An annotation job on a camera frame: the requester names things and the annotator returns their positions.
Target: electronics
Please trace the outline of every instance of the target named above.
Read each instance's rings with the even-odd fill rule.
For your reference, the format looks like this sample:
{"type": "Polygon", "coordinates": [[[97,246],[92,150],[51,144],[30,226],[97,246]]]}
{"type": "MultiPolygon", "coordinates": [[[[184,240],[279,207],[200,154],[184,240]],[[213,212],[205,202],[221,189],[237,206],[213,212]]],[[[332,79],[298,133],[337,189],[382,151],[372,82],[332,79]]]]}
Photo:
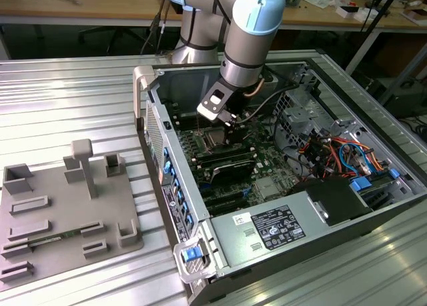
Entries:
{"type": "Polygon", "coordinates": [[[353,18],[359,11],[359,7],[354,6],[340,6],[336,9],[336,13],[343,18],[353,18]]]}
{"type": "MultiPolygon", "coordinates": [[[[360,108],[383,112],[367,92],[326,57],[278,55],[269,66],[299,87],[232,128],[195,112],[219,65],[163,65],[148,92],[152,176],[192,305],[369,233],[427,196],[425,173],[360,108]]],[[[270,95],[261,90],[245,113],[270,95]]]]}

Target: cable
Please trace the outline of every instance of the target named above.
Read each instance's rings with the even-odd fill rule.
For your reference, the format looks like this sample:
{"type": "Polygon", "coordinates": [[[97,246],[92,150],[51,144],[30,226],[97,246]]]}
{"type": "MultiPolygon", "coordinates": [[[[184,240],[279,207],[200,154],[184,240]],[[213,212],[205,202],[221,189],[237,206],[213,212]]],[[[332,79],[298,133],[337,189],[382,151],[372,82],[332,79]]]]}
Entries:
{"type": "Polygon", "coordinates": [[[292,85],[288,85],[288,86],[286,86],[286,87],[284,87],[284,88],[282,88],[282,89],[279,89],[278,91],[276,91],[275,93],[272,93],[268,98],[266,98],[266,100],[265,101],[263,101],[262,103],[261,103],[261,105],[260,106],[258,106],[258,108],[251,114],[251,115],[249,115],[248,117],[246,117],[245,119],[242,119],[241,121],[236,121],[236,124],[242,124],[242,123],[245,123],[245,122],[247,122],[247,121],[249,121],[253,116],[255,116],[256,115],[256,113],[258,112],[258,111],[260,111],[260,109],[271,99],[271,98],[273,98],[274,96],[277,96],[277,95],[279,95],[279,94],[281,94],[281,93],[284,93],[285,91],[290,91],[291,89],[295,89],[295,88],[298,88],[300,85],[299,84],[292,84],[292,85]]]}
{"type": "Polygon", "coordinates": [[[312,170],[312,168],[309,165],[305,164],[303,161],[300,161],[299,159],[293,158],[292,156],[289,156],[289,155],[285,155],[285,158],[286,159],[291,159],[292,161],[295,161],[296,163],[299,163],[301,166],[304,166],[309,171],[312,170]]]}
{"type": "Polygon", "coordinates": [[[160,42],[161,42],[161,38],[163,37],[163,32],[165,31],[166,21],[167,21],[167,14],[169,13],[169,8],[170,7],[171,7],[171,1],[167,1],[165,18],[163,19],[163,23],[161,24],[159,41],[157,42],[157,48],[155,49],[155,53],[156,54],[157,54],[157,52],[159,51],[159,48],[160,48],[160,42]]]}
{"type": "Polygon", "coordinates": [[[363,26],[362,26],[362,28],[360,29],[360,32],[363,32],[363,30],[364,30],[364,28],[365,28],[365,25],[366,25],[366,23],[368,22],[368,20],[369,20],[369,16],[371,15],[371,11],[372,11],[372,8],[374,7],[374,1],[372,1],[372,3],[371,3],[371,7],[369,7],[369,12],[368,12],[368,16],[366,16],[366,19],[365,19],[365,22],[363,23],[363,26]]]}
{"type": "Polygon", "coordinates": [[[284,77],[283,75],[279,74],[277,71],[275,71],[274,69],[272,69],[270,66],[264,65],[264,68],[267,69],[271,74],[274,74],[277,77],[279,77],[280,79],[283,79],[284,81],[288,81],[288,79],[286,77],[284,77]]]}
{"type": "Polygon", "coordinates": [[[341,166],[340,160],[338,159],[338,156],[336,155],[335,149],[332,147],[331,143],[329,144],[329,147],[331,149],[332,156],[334,156],[336,165],[338,166],[338,172],[342,173],[342,166],[341,166]]]}
{"type": "Polygon", "coordinates": [[[159,11],[157,12],[156,16],[153,18],[153,21],[151,22],[151,26],[149,27],[149,34],[147,39],[144,41],[144,44],[142,45],[141,51],[139,52],[140,55],[143,54],[145,47],[147,46],[149,39],[153,35],[155,28],[159,27],[160,19],[161,19],[161,12],[163,11],[163,6],[165,5],[165,0],[161,0],[159,11]]]}
{"type": "Polygon", "coordinates": [[[340,160],[341,160],[342,164],[343,164],[345,167],[347,167],[348,169],[350,169],[350,170],[352,170],[353,172],[355,172],[355,173],[356,173],[356,176],[358,177],[358,176],[359,176],[359,172],[358,172],[355,168],[353,168],[352,166],[347,165],[347,163],[346,163],[346,161],[344,160],[344,158],[342,158],[342,150],[343,150],[344,146],[346,146],[346,144],[343,144],[343,145],[341,146],[341,148],[340,148],[340,151],[338,152],[338,153],[340,154],[340,160]]]}
{"type": "MultiPolygon", "coordinates": [[[[187,39],[187,43],[191,42],[191,38],[193,37],[193,30],[194,30],[194,21],[195,21],[195,8],[193,8],[193,11],[191,12],[191,21],[189,23],[189,34],[188,34],[188,39],[187,39]]],[[[177,51],[178,49],[181,49],[182,47],[184,47],[185,44],[176,47],[171,53],[173,53],[174,51],[177,51]]]]}
{"type": "Polygon", "coordinates": [[[230,18],[228,18],[226,10],[224,9],[224,7],[222,7],[220,0],[214,0],[214,1],[216,2],[216,5],[220,8],[220,11],[221,11],[222,15],[224,16],[224,18],[226,19],[227,23],[230,25],[232,23],[232,21],[230,20],[230,18]]]}
{"type": "Polygon", "coordinates": [[[264,84],[264,81],[266,81],[264,78],[262,78],[260,80],[260,82],[258,83],[258,86],[255,88],[255,90],[252,93],[244,93],[243,96],[246,98],[250,98],[255,96],[256,94],[258,94],[261,90],[262,85],[264,84]]]}
{"type": "Polygon", "coordinates": [[[377,172],[378,172],[378,171],[377,171],[377,169],[375,168],[375,166],[369,162],[369,160],[368,160],[368,158],[366,157],[366,154],[365,154],[365,152],[363,151],[363,149],[362,149],[362,148],[360,148],[360,146],[359,146],[359,145],[356,145],[356,144],[354,144],[354,143],[346,143],[346,144],[343,144],[343,145],[341,146],[341,148],[340,148],[340,159],[341,159],[341,162],[342,162],[342,164],[343,164],[344,166],[346,166],[347,168],[351,169],[352,171],[356,171],[353,167],[349,166],[349,165],[344,161],[344,159],[342,158],[342,150],[344,149],[344,146],[346,146],[346,145],[351,145],[351,146],[353,146],[355,149],[357,149],[357,150],[362,154],[363,159],[365,160],[365,164],[369,167],[369,169],[370,169],[371,171],[373,171],[374,173],[377,173],[377,172]]]}

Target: warning label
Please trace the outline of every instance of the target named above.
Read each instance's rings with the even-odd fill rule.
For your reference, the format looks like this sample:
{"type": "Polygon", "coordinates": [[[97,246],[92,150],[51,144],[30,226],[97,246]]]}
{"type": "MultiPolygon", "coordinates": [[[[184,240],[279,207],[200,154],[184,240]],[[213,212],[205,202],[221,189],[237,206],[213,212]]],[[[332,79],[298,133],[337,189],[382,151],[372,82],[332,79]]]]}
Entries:
{"type": "Polygon", "coordinates": [[[252,221],[269,250],[306,236],[287,205],[254,215],[252,221]]]}

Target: circuit board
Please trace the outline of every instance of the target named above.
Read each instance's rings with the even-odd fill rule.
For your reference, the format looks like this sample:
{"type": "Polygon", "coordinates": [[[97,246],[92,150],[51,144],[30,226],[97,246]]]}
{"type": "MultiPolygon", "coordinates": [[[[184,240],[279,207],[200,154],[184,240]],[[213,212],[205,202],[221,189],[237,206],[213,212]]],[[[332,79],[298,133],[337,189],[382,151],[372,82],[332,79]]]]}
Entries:
{"type": "Polygon", "coordinates": [[[177,130],[179,142],[211,215],[223,215],[283,197],[298,183],[298,176],[285,162],[262,123],[254,121],[240,125],[227,135],[229,137],[226,135],[223,127],[177,130]],[[226,178],[214,183],[212,175],[217,167],[236,162],[244,166],[247,163],[250,171],[241,170],[243,177],[226,171],[226,178]]]}

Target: slot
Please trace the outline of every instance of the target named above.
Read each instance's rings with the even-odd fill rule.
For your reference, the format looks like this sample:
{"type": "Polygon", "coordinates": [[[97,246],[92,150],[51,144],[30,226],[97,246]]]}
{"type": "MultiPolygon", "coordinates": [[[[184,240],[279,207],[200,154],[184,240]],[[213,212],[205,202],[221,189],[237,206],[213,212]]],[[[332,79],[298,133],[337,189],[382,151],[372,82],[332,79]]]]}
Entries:
{"type": "Polygon", "coordinates": [[[0,271],[0,281],[7,283],[14,279],[31,276],[33,274],[33,266],[28,261],[23,261],[0,271]]]}
{"type": "Polygon", "coordinates": [[[38,223],[10,228],[7,239],[10,241],[14,241],[16,239],[44,233],[50,230],[51,224],[47,219],[45,219],[44,221],[40,221],[38,223]]]}
{"type": "Polygon", "coordinates": [[[175,179],[175,181],[173,182],[173,194],[177,195],[180,189],[181,189],[181,185],[179,184],[179,181],[175,179]]]}
{"type": "Polygon", "coordinates": [[[18,201],[12,203],[11,210],[9,213],[11,215],[16,215],[28,211],[34,211],[36,209],[42,209],[49,206],[49,199],[47,196],[34,197],[26,199],[24,201],[18,201]]]}
{"type": "Polygon", "coordinates": [[[179,203],[179,205],[182,205],[182,203],[184,202],[185,198],[184,198],[184,195],[183,195],[181,189],[177,192],[177,197],[178,197],[178,203],[179,203]]]}
{"type": "Polygon", "coordinates": [[[84,244],[81,246],[81,249],[83,250],[83,256],[88,259],[96,255],[107,253],[108,245],[105,242],[105,239],[102,239],[100,241],[84,244]]]}
{"type": "Polygon", "coordinates": [[[185,217],[185,215],[188,213],[189,209],[188,209],[188,205],[186,202],[182,203],[182,208],[181,208],[181,213],[182,215],[185,217]]]}
{"type": "Polygon", "coordinates": [[[102,221],[95,221],[80,227],[80,233],[83,237],[99,234],[105,231],[105,226],[102,221]]]}
{"type": "Polygon", "coordinates": [[[84,251],[88,251],[90,249],[96,248],[96,247],[101,247],[102,246],[102,242],[97,242],[97,243],[93,243],[93,244],[87,244],[86,246],[83,246],[83,250],[84,251]]]}
{"type": "Polygon", "coordinates": [[[8,259],[10,257],[31,253],[32,250],[27,244],[27,241],[28,239],[24,238],[20,241],[13,241],[10,244],[3,245],[3,247],[0,249],[0,255],[8,259]]]}

